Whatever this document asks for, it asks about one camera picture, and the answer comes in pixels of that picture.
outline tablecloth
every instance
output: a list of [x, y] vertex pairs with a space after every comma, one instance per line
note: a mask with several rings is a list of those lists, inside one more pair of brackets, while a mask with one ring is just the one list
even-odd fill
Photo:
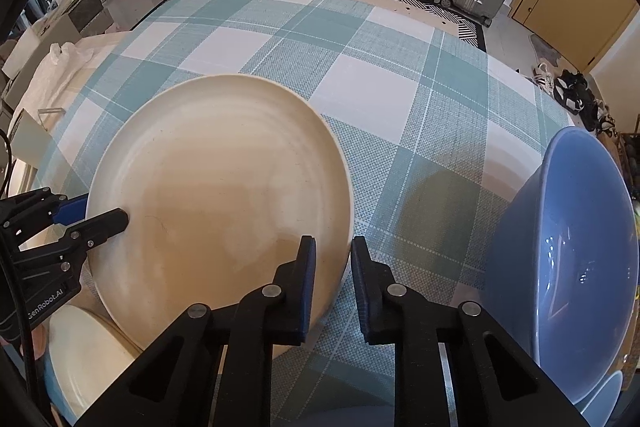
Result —
[[[113, 49], [52, 136], [36, 186], [90, 187], [116, 131], [171, 86], [264, 76], [318, 110], [344, 150], [355, 233], [396, 280], [455, 305], [481, 298], [495, 225], [571, 125], [552, 98], [456, 37], [354, 0], [171, 0]], [[349, 268], [308, 342], [274, 360], [272, 417], [392, 404], [392, 346], [368, 346]]]

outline checkered tablecloth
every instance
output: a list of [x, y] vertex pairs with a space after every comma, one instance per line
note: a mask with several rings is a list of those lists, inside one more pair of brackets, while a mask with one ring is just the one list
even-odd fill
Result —
[[[571, 124], [484, 52], [370, 4], [171, 0], [88, 79], [53, 131], [37, 184], [86, 192], [143, 103], [190, 78], [233, 72], [275, 80], [324, 116], [349, 164], [355, 233], [398, 282], [444, 304], [479, 298], [497, 220]], [[274, 361], [274, 420], [392, 404], [393, 374], [392, 346], [362, 339], [348, 269], [308, 343]]]

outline wooden door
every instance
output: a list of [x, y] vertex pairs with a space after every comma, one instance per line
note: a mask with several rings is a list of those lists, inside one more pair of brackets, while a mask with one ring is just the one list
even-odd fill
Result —
[[522, 0], [513, 18], [588, 71], [636, 10], [635, 0]]

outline metal screw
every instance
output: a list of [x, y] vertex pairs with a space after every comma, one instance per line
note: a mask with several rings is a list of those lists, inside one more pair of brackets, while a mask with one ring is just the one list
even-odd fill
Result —
[[262, 288], [262, 295], [265, 297], [277, 297], [282, 293], [282, 288], [277, 284], [268, 284]]
[[204, 304], [192, 304], [187, 310], [187, 314], [192, 319], [199, 319], [203, 317], [205, 313], [207, 313], [207, 307]]
[[406, 286], [404, 284], [394, 282], [386, 287], [386, 292], [394, 297], [402, 297], [406, 293]]
[[480, 304], [478, 304], [477, 302], [467, 301], [464, 304], [462, 304], [462, 311], [465, 312], [466, 315], [470, 315], [472, 317], [478, 317], [478, 315], [482, 311], [482, 308], [480, 307]]

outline beige plate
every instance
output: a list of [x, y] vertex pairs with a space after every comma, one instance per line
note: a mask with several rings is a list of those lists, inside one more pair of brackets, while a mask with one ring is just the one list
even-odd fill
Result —
[[51, 315], [49, 355], [60, 391], [79, 417], [129, 367], [138, 350], [100, 318], [66, 304]]
[[191, 304], [220, 308], [270, 283], [302, 235], [316, 238], [313, 325], [353, 235], [349, 171], [327, 124], [289, 89], [244, 74], [178, 84], [127, 120], [86, 216], [115, 207], [129, 226], [89, 263], [111, 317], [142, 348]]

